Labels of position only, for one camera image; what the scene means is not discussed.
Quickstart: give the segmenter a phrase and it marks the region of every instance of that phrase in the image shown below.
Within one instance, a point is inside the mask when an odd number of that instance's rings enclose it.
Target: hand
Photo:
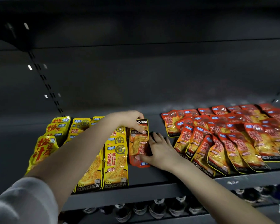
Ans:
[[[185,160],[172,147],[168,138],[153,132],[153,138],[149,137],[149,144],[152,156],[139,154],[135,158],[143,162],[149,163],[157,168],[172,172],[174,168]]]
[[[115,112],[109,114],[112,119],[118,120],[118,126],[134,128],[138,132],[145,134],[144,127],[138,125],[137,119],[143,119],[144,115],[138,111]]]

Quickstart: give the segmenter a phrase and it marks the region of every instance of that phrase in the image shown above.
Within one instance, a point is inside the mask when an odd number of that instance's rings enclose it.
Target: right hand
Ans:
[[[155,132],[153,132],[153,138],[149,137],[149,144],[153,155],[139,154],[135,158],[162,170],[172,172],[185,159],[173,149],[168,138],[165,140],[160,133],[156,134]]]

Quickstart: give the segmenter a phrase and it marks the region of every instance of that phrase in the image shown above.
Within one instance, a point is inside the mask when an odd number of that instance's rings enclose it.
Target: white sleeve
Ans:
[[[0,195],[0,223],[56,224],[58,205],[50,187],[37,178],[22,178]]]

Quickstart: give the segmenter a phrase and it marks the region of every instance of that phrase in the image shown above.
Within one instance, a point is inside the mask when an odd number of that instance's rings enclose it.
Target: left hand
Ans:
[[[137,119],[143,119],[144,115],[138,111],[126,111],[111,113],[112,118],[119,121],[119,126],[134,128],[138,132],[145,134],[144,127],[138,125]]]

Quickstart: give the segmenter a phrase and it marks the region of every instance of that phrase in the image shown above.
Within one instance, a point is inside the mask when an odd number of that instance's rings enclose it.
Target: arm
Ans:
[[[107,115],[97,124],[60,147],[25,177],[36,177],[43,180],[51,188],[59,210],[61,210],[75,185],[118,126],[133,127],[138,131],[143,131],[136,122],[138,117],[144,118],[143,114],[138,111]]]
[[[196,196],[217,223],[274,223],[245,201],[208,177],[189,160],[181,157],[161,134],[149,137],[153,156],[137,158],[177,176]]]

